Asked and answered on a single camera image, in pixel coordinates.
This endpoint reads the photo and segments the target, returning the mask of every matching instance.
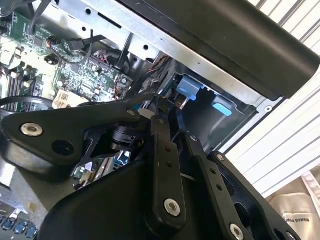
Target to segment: black panel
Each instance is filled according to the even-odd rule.
[[[210,211],[203,211],[207,202],[197,190],[198,184],[185,177],[182,183],[184,195],[190,196],[185,202],[188,221],[170,239],[222,239],[217,219]],[[149,232],[145,222],[146,184],[146,162],[135,161],[120,168],[60,201],[45,218],[37,239],[159,239]]]
[[[196,101],[190,100],[184,107],[183,119],[187,130],[200,139],[207,154],[223,146],[257,113],[253,106],[242,113],[233,107],[232,115],[225,116],[212,107],[216,97],[212,91],[202,89],[196,97]]]
[[[118,0],[271,100],[292,97],[320,59],[246,0]]]

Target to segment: black mechanical arm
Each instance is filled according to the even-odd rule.
[[[300,239],[226,156],[205,154],[172,102],[155,97],[143,112],[106,103],[3,119],[2,157],[50,185],[131,152],[126,166],[49,209],[37,240]]]

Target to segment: screw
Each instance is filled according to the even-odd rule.
[[[163,124],[163,125],[166,124],[165,121],[163,121],[163,120],[160,119],[160,118],[158,119],[158,122],[161,123],[161,124]]]
[[[191,138],[193,141],[198,142],[198,139],[197,139],[195,136],[191,135],[190,138]]]
[[[127,112],[128,114],[132,115],[132,116],[135,116],[135,115],[136,115],[135,112],[132,111],[132,110],[130,110],[130,109],[128,109],[126,112]]]
[[[286,234],[288,235],[290,240],[296,240],[296,238],[290,232],[287,231]]]
[[[270,112],[272,111],[272,106],[266,106],[266,107],[264,108],[264,111],[265,111],[266,113],[270,113]]]
[[[168,198],[167,200],[164,201],[164,208],[167,211],[167,213],[170,214],[171,216],[177,217],[180,215],[179,204],[171,198]]]
[[[44,133],[42,127],[35,123],[25,123],[21,127],[21,132],[29,137],[39,137]]]
[[[244,236],[244,233],[241,231],[240,227],[238,227],[234,223],[231,223],[230,224],[230,230],[231,230],[232,235],[237,240],[244,240],[245,236]]]
[[[217,154],[216,157],[223,162],[225,160],[224,156],[222,156],[221,154]]]

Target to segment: sticker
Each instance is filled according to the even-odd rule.
[[[56,98],[53,100],[52,106],[54,109],[65,109],[68,106],[75,108],[79,104],[87,102],[89,102],[87,99],[80,97],[73,92],[60,89]]]

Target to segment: wire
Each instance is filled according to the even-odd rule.
[[[42,104],[47,106],[48,108],[53,108],[53,101],[47,98],[39,97],[39,96],[10,96],[3,99],[0,99],[0,115],[3,117],[9,116],[11,114],[15,114],[14,111],[9,111],[3,109],[1,107],[8,104],[16,104],[16,103],[34,103],[34,104]]]
[[[168,57],[161,66],[156,67],[154,69],[150,69],[145,74],[143,74],[137,81],[133,83],[131,89],[126,94],[126,98],[132,98],[134,95],[136,95],[142,88],[143,83],[148,78],[150,78],[154,73],[160,70],[163,70],[170,61],[171,61],[171,58]]]
[[[34,9],[34,5],[32,3],[28,4],[28,10],[29,10],[29,14],[30,14],[30,19],[32,19],[35,16],[35,9]]]
[[[123,69],[124,68],[124,65],[125,65],[125,62],[126,62],[126,58],[128,58],[128,53],[129,53],[129,47],[130,47],[130,44],[131,44],[131,40],[132,40],[132,37],[134,35],[132,33],[130,33],[129,37],[127,38],[125,44],[124,44],[124,47],[123,47],[123,50],[120,54],[120,57],[118,58],[116,64],[114,65],[115,68],[117,69]]]
[[[156,67],[161,63],[161,61],[162,61],[163,59],[167,58],[167,57],[168,57],[167,55],[164,55],[164,56],[163,56],[162,58],[160,58],[160,60],[159,60],[152,68],[150,68],[149,70],[156,68]]]
[[[82,63],[86,62],[88,60],[88,58],[91,56],[91,54],[92,54],[92,46],[93,46],[93,44],[90,43],[89,50],[86,53],[86,55],[84,56],[84,58],[82,60],[80,60],[80,61],[73,62],[73,61],[69,61],[64,56],[61,56],[56,50],[54,50],[53,47],[52,47],[52,42],[49,39],[46,40],[46,45],[59,58],[60,61],[65,62],[67,64],[82,64]]]
[[[34,16],[29,23],[29,27],[28,27],[29,35],[33,36],[36,34],[36,23],[50,3],[51,3],[51,0],[42,0],[42,2],[40,3],[38,9],[35,11]]]

